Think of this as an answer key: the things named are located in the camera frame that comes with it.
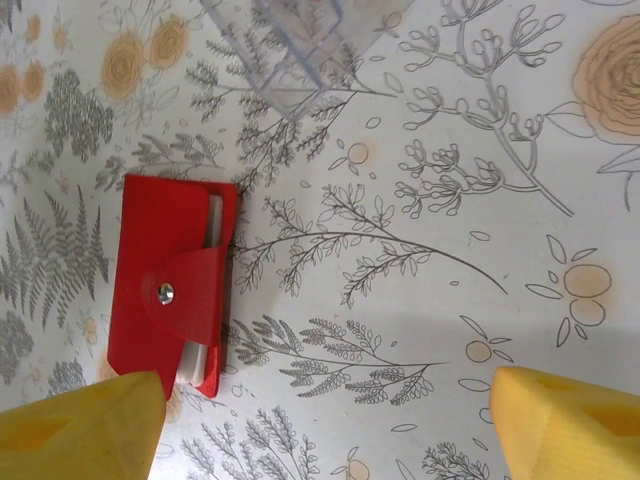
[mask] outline clear plastic object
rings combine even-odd
[[[256,92],[299,119],[413,0],[201,0]]]

